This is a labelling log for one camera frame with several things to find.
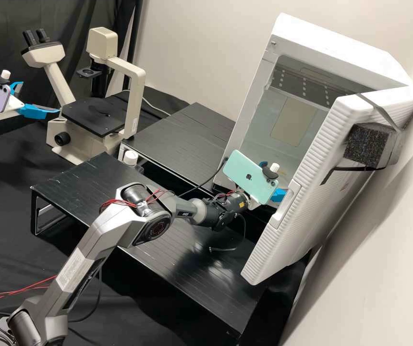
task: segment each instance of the label sticker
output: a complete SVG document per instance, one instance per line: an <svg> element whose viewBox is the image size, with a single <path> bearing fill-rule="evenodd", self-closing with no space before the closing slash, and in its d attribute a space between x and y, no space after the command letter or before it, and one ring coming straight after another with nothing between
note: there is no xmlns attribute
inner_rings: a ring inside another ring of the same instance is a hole
<svg viewBox="0 0 413 346"><path fill-rule="evenodd" d="M93 260L85 258L77 247L56 277L56 282L61 290L72 293L92 265Z"/></svg>
<svg viewBox="0 0 413 346"><path fill-rule="evenodd" d="M191 217L192 213L189 213L189 212L186 212L186 211L180 211L180 212L178 212L178 216Z"/></svg>
<svg viewBox="0 0 413 346"><path fill-rule="evenodd" d="M131 132L136 132L137 128L138 128L138 118L133 120L133 126L131 128Z"/></svg>

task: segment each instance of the small bottle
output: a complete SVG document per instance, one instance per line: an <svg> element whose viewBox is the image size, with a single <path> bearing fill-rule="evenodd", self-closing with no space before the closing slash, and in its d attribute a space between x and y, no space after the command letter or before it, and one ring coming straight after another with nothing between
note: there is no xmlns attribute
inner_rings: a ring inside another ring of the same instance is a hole
<svg viewBox="0 0 413 346"><path fill-rule="evenodd" d="M123 156L123 163L136 169L139 173L144 174L144 168L138 165L139 155L134 150L127 150Z"/></svg>

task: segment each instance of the white cap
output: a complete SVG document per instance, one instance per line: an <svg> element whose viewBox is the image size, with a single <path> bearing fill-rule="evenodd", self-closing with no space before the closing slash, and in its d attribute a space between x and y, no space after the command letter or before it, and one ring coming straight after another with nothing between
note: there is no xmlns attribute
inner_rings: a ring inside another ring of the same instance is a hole
<svg viewBox="0 0 413 346"><path fill-rule="evenodd" d="M274 162L273 164L271 164L269 169L271 172L277 173L280 169L280 165Z"/></svg>
<svg viewBox="0 0 413 346"><path fill-rule="evenodd" d="M135 166L138 163L138 153L134 150L127 150L123 156L123 162L129 166Z"/></svg>
<svg viewBox="0 0 413 346"><path fill-rule="evenodd" d="M3 79L10 79L10 76L11 76L11 72L8 71L8 70L3 70L3 71L1 72L1 77L2 77Z"/></svg>

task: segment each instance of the gray robotic arm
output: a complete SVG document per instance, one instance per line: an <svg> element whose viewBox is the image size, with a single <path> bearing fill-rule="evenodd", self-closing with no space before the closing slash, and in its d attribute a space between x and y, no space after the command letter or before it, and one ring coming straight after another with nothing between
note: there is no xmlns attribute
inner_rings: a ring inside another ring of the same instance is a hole
<svg viewBox="0 0 413 346"><path fill-rule="evenodd" d="M132 183L117 189L116 199L132 205L109 204L91 224L43 296L31 297L8 319L19 346L62 345L67 316L90 280L116 246L131 247L160 237L174 218L219 231L246 209L248 197L233 192L212 200L184 200L168 192Z"/></svg>

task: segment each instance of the ribbed white panel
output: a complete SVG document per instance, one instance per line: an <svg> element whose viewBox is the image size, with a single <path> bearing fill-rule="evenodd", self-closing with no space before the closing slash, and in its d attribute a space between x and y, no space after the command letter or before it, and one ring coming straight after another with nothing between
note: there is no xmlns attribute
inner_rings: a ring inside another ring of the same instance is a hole
<svg viewBox="0 0 413 346"><path fill-rule="evenodd" d="M404 126L413 114L413 87L365 95L386 109L398 126ZM320 183L341 160L342 166L358 165L342 158L343 142L354 123L369 121L387 123L372 106L355 95L336 99L293 176L301 186L298 195L283 214L278 228L267 224L242 270L242 276L249 283L257 284L296 262L326 237L367 173L334 172L324 185ZM349 187L343 189L347 181Z"/></svg>

